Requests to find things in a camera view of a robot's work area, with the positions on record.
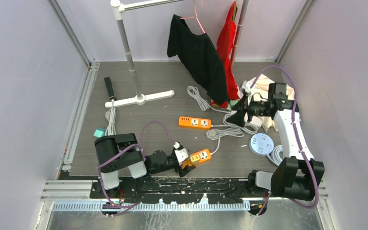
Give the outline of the teal USB charger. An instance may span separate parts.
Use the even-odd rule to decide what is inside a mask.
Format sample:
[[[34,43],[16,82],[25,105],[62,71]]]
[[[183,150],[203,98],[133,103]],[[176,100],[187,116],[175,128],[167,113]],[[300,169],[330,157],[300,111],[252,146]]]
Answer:
[[[93,134],[94,137],[96,138],[101,138],[104,137],[106,135],[106,129],[105,128],[97,128]]]

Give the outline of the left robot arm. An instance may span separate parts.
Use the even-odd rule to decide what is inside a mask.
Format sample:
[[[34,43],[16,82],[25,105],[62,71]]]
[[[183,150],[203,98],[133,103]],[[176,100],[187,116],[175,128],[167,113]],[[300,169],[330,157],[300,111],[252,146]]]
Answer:
[[[109,198],[114,198],[120,193],[121,169],[128,168],[131,177],[137,179],[171,169],[183,177],[196,168],[185,164],[190,155],[180,142],[173,143],[170,155],[161,150],[145,155],[133,133],[104,136],[98,138],[94,145],[99,162],[102,192]]]

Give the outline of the white power strip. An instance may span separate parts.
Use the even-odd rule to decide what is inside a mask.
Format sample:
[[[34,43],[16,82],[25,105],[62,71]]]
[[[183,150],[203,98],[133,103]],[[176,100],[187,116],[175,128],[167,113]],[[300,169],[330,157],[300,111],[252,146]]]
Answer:
[[[263,124],[263,121],[262,121],[261,118],[253,116],[249,123],[256,126],[256,127],[261,127],[262,124]]]

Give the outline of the orange power strip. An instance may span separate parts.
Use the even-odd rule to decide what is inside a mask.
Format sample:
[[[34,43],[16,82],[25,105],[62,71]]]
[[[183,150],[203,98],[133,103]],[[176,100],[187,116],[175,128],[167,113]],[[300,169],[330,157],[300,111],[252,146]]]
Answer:
[[[187,165],[190,165],[190,166],[197,166],[197,165],[200,165],[200,164],[203,164],[209,160],[212,159],[212,154],[210,153],[210,151],[208,149],[204,149],[202,151],[199,151],[199,152],[196,152],[197,154],[199,154],[201,160],[198,164],[195,164],[195,165],[191,165],[190,163],[190,156],[187,160],[183,161],[182,163],[182,167],[185,167]]]
[[[204,131],[210,130],[212,126],[210,119],[187,116],[179,117],[178,125],[181,128],[190,128]]]

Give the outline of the green charger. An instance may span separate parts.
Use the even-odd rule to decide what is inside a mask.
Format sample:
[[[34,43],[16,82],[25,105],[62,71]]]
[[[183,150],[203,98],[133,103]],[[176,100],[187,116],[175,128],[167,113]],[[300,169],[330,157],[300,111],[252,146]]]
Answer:
[[[229,101],[229,106],[230,106],[230,107],[232,107],[232,106],[234,106],[237,102],[238,102],[238,100],[231,100],[231,101]]]

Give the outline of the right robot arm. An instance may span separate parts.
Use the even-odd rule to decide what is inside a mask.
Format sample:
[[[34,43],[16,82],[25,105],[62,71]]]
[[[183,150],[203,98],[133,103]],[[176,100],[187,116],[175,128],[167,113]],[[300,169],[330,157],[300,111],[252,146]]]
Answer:
[[[283,148],[283,160],[274,172],[252,171],[247,191],[258,197],[265,190],[273,196],[312,201],[319,196],[318,187],[325,167],[311,154],[300,126],[295,100],[290,100],[284,83],[269,84],[266,101],[254,101],[252,81],[245,81],[243,97],[231,108],[235,113],[227,122],[244,127],[254,116],[272,118],[278,129]]]

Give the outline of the yellow charger strip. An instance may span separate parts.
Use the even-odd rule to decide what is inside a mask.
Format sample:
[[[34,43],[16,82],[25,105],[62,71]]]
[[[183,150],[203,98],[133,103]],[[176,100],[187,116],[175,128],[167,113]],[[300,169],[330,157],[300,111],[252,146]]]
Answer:
[[[191,165],[195,165],[198,164],[200,162],[201,158],[199,156],[199,154],[194,153],[190,156],[190,163]]]

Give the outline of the round blue socket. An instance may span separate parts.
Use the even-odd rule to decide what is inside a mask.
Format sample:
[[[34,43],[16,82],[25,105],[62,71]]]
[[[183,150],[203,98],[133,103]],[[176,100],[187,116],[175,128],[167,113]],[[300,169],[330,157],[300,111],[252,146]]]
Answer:
[[[249,142],[250,151],[256,156],[267,156],[274,150],[273,140],[264,133],[254,134]]]

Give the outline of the black power strip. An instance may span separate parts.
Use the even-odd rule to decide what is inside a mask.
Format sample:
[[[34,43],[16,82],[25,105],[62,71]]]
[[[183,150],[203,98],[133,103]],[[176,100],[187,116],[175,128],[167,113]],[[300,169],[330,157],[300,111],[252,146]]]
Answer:
[[[105,77],[104,82],[105,82],[105,86],[106,86],[106,90],[107,90],[109,99],[111,101],[112,100],[116,101],[117,98],[116,98],[115,91],[114,91],[113,84],[112,84],[110,77]]]

